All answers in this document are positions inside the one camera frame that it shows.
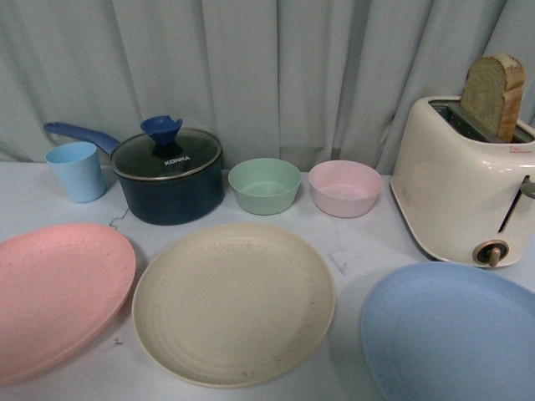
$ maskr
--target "saucepan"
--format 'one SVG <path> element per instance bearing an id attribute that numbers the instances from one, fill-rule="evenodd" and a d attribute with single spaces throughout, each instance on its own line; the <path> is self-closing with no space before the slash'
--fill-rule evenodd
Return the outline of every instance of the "saucepan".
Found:
<path id="1" fill-rule="evenodd" d="M 210 213 L 224 196 L 221 143 L 205 131 L 181 126 L 181 119 L 153 117 L 141 123 L 143 134 L 123 142 L 61 122 L 44 129 L 99 146 L 110 156 L 132 214 L 150 224 L 172 226 Z"/>

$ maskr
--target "bread slice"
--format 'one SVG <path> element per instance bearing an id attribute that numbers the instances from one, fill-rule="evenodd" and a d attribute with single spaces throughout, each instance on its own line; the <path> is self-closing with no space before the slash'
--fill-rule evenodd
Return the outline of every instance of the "bread slice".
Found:
<path id="1" fill-rule="evenodd" d="M 511 143 L 525 78 L 523 66 L 508 54 L 481 57 L 468 70 L 461 107 L 493 135 Z"/>

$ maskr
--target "green bowl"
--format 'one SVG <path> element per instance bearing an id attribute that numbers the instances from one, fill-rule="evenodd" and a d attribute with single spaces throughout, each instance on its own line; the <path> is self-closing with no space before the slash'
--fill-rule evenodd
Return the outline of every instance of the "green bowl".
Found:
<path id="1" fill-rule="evenodd" d="M 280 159 L 252 159 L 228 175 L 238 205 L 255 215 L 275 215 L 287 210 L 301 183 L 299 169 Z"/>

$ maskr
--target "table surface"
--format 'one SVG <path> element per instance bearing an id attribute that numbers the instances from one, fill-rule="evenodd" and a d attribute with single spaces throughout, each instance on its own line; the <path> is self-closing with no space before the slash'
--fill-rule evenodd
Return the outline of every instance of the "table surface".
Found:
<path id="1" fill-rule="evenodd" d="M 374 208 L 355 219 L 320 211 L 310 197 L 308 175 L 302 173 L 302 178 L 296 201 L 278 215 L 255 216 L 240 209 L 225 174 L 225 198 L 211 214 L 185 225 L 153 226 L 130 213 L 120 183 L 109 169 L 104 169 L 106 193 L 88 204 L 76 204 L 46 165 L 0 162 L 0 241 L 69 222 L 111 226 L 135 249 L 137 280 L 158 255 L 184 236 L 231 222 L 265 223 L 290 230 L 313 245 L 329 265 L 337 291 L 334 319 L 319 347 L 296 368 L 265 384 L 203 388 L 170 375 L 150 359 L 135 335 L 130 316 L 132 291 L 116 318 L 91 343 L 37 377 L 0 388 L 0 399 L 381 400 L 360 344 L 362 306 L 386 274 L 430 259 L 403 221 L 389 176 L 384 176 L 385 188 Z M 535 292 L 534 240 L 520 262 L 492 273 Z"/>

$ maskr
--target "glass lid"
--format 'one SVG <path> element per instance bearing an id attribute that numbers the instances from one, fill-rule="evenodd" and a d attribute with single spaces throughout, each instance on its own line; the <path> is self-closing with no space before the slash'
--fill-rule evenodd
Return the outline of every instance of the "glass lid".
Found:
<path id="1" fill-rule="evenodd" d="M 111 154 L 114 171 L 132 180 L 171 180 L 195 174 L 216 161 L 222 152 L 217 138 L 199 129 L 178 133 L 181 124 L 168 116 L 144 121 L 145 133 L 121 143 Z"/>

